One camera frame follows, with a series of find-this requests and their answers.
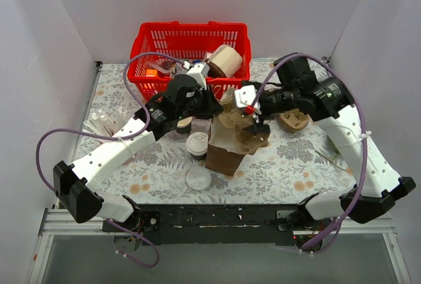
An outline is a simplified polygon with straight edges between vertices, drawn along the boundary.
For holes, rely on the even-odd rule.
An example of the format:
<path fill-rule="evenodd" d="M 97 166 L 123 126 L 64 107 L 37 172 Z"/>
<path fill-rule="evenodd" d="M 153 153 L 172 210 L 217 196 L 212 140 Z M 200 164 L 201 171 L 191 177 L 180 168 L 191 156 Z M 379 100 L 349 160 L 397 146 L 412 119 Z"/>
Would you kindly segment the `brown paper bag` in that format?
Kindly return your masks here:
<path fill-rule="evenodd" d="M 232 88 L 223 94 L 220 104 L 223 112 L 210 122 L 205 167 L 220 174 L 233 176 L 245 156 L 235 141 L 235 135 L 250 126 L 252 119 L 242 115 L 242 111 L 235 106 Z"/>

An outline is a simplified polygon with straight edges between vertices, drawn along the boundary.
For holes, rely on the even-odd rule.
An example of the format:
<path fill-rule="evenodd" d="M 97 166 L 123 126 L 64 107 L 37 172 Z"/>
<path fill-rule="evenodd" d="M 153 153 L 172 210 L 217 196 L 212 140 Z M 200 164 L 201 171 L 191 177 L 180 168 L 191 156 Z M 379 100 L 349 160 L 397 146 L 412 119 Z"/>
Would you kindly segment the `black paper coffee cup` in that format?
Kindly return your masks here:
<path fill-rule="evenodd" d="M 201 153 L 201 154 L 195 154 L 195 153 L 190 153 L 191 158 L 196 161 L 196 162 L 202 162 L 206 160 L 207 157 L 207 153 Z"/>

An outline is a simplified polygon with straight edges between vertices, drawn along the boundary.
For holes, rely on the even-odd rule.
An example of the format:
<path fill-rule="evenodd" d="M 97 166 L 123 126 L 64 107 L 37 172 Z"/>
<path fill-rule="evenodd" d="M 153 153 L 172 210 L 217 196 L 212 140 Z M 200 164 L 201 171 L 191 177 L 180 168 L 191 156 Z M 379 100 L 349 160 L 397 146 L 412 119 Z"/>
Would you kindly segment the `white plastic cup lid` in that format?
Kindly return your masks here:
<path fill-rule="evenodd" d="M 186 183 L 195 191 L 205 190 L 211 184 L 211 174 L 206 168 L 193 167 L 186 174 Z"/>

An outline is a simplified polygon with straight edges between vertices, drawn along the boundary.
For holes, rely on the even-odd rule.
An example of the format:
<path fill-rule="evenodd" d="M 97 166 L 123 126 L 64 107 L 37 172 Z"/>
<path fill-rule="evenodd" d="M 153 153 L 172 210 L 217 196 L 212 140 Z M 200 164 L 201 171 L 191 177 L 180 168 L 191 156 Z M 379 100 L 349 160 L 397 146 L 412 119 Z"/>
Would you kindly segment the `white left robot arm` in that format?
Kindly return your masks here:
<path fill-rule="evenodd" d="M 206 79 L 200 74 L 180 74 L 166 90 L 151 97 L 110 141 L 71 164 L 53 168 L 55 194 L 76 222 L 95 216 L 117 221 L 125 231 L 140 223 L 128 197 L 100 194 L 100 185 L 130 157 L 156 143 L 187 117 L 208 120 L 222 112 Z"/>

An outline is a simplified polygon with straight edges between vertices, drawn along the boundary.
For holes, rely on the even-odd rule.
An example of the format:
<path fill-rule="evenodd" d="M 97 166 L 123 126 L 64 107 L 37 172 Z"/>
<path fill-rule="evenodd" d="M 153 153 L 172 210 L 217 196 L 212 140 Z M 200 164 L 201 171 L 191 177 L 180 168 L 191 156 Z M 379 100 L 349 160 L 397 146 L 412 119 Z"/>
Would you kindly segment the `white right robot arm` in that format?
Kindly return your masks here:
<path fill-rule="evenodd" d="M 279 87 L 266 90 L 268 79 L 245 83 L 239 92 L 241 103 L 244 111 L 259 122 L 296 108 L 308 114 L 354 175 L 356 184 L 349 191 L 316 193 L 301 201 L 289 216 L 289 224 L 310 230 L 325 218 L 344 217 L 364 224 L 388 212 L 416 184 L 411 177 L 401 176 L 384 158 L 347 86 L 336 74 L 318 80 L 309 59 L 299 53 L 278 59 L 271 74 L 277 74 Z"/>

